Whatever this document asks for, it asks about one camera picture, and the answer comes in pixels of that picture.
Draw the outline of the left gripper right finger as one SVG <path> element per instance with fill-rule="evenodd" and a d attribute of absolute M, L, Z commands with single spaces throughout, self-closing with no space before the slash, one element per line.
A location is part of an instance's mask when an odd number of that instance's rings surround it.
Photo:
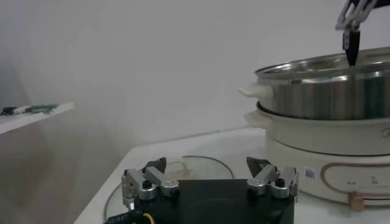
<path fill-rule="evenodd" d="M 277 199 L 292 198 L 297 202 L 299 173 L 295 167 L 286 166 L 279 170 L 266 159 L 247 157 L 246 163 L 252 175 L 246 181 L 250 198 L 258 198 L 267 192 Z"/>

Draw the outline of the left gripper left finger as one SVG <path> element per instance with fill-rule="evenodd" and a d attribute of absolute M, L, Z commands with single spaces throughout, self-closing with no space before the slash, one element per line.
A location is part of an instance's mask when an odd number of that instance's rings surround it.
<path fill-rule="evenodd" d="M 165 175 L 166 166 L 166 158 L 162 157 L 147 162 L 140 170 L 125 169 L 121 175 L 123 205 L 127 209 L 133 209 L 136 197 L 141 201 L 152 201 L 157 198 L 158 192 L 165 198 L 178 198 L 179 182 Z"/>

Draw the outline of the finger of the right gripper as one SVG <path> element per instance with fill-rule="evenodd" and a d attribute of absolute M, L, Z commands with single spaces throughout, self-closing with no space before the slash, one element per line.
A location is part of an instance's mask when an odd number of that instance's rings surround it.
<path fill-rule="evenodd" d="M 342 49 L 350 66 L 355 66 L 360 50 L 360 25 L 367 20 L 377 0 L 347 0 L 336 20 L 335 29 L 342 31 Z"/>

